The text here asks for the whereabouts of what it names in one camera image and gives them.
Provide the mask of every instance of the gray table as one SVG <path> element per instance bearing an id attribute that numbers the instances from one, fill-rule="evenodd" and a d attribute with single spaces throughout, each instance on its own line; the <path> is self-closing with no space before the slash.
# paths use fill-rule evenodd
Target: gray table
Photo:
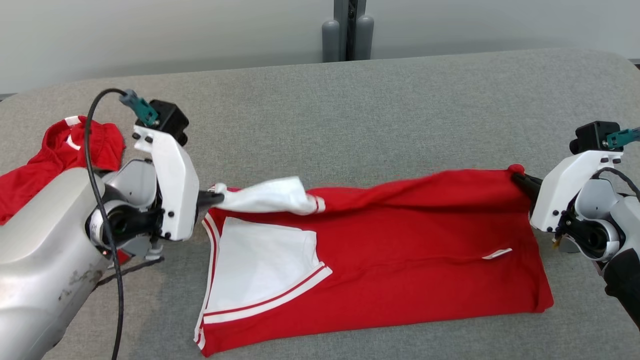
<path id="1" fill-rule="evenodd" d="M 640 72 L 581 50 L 535 50 L 100 79 L 0 103 L 0 171 L 27 162 L 54 121 L 86 113 L 102 89 L 133 88 L 176 102 L 191 121 L 186 146 L 202 186 L 247 186 L 300 175 L 307 186 L 367 186 L 445 168 L 523 164 L 544 176 L 569 155 L 574 129 L 594 120 L 640 126 Z M 115 96 L 96 118 L 132 149 L 133 114 Z M 640 146 L 620 167 L 640 181 Z M 556 304 L 543 314 L 494 316 L 275 340 L 216 359 L 632 359 L 637 329 L 580 255 L 537 234 Z M 200 226 L 167 260 L 125 277 L 121 359 L 201 359 L 192 341 L 209 244 Z M 84 305 L 47 359 L 106 359 L 115 282 Z"/>

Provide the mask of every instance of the red and white jersey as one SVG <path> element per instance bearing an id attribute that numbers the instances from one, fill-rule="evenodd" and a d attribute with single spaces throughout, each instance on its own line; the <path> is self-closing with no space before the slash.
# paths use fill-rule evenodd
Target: red and white jersey
<path id="1" fill-rule="evenodd" d="M 295 177 L 236 192 L 203 224 L 209 281 L 194 340 L 210 356 L 321 332 L 542 312 L 551 290 L 509 170 L 369 189 Z"/>

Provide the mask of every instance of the metal stand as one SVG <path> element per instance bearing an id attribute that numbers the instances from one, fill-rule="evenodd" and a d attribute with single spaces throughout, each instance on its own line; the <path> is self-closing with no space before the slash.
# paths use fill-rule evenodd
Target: metal stand
<path id="1" fill-rule="evenodd" d="M 334 0 L 333 20 L 322 25 L 323 62 L 371 58 L 373 18 L 366 0 Z"/>

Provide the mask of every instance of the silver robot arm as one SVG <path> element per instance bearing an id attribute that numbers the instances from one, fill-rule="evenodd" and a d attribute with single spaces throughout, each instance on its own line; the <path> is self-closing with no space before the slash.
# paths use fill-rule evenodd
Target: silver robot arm
<path id="1" fill-rule="evenodd" d="M 621 163 L 622 145 L 637 141 L 611 122 L 594 122 L 576 130 L 574 153 L 543 180 L 514 175 L 532 199 L 530 223 L 554 234 L 554 241 L 571 241 L 590 259 L 616 297 L 640 327 L 640 190 L 614 166 Z M 626 141 L 616 135 L 629 135 Z M 633 195 L 614 191 L 602 172 L 620 176 Z"/>
<path id="2" fill-rule="evenodd" d="M 135 148 L 150 160 L 96 175 L 116 247 L 147 260 L 162 255 L 159 239 L 191 236 L 198 205 L 223 199 L 198 190 L 182 148 L 188 121 L 177 108 L 164 111 L 168 106 L 175 107 L 156 101 L 169 116 L 158 111 L 153 125 L 139 119 L 134 126 Z M 0 360 L 41 359 L 108 269 L 113 259 L 96 206 L 86 169 L 73 168 L 0 227 Z"/>

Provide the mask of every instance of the gray wall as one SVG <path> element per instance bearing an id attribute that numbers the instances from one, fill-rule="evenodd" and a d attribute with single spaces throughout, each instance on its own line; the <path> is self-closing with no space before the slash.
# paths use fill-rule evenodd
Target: gray wall
<path id="1" fill-rule="evenodd" d="M 0 0 L 0 94 L 86 78 L 322 61 L 329 0 Z"/>
<path id="2" fill-rule="evenodd" d="M 639 0 L 368 0 L 367 13 L 378 59 L 567 46 L 640 58 Z M 320 62 L 332 16 L 332 0 L 0 0 L 0 94 Z"/>
<path id="3" fill-rule="evenodd" d="M 639 0 L 367 0 L 371 58 L 583 47 L 640 58 Z"/>

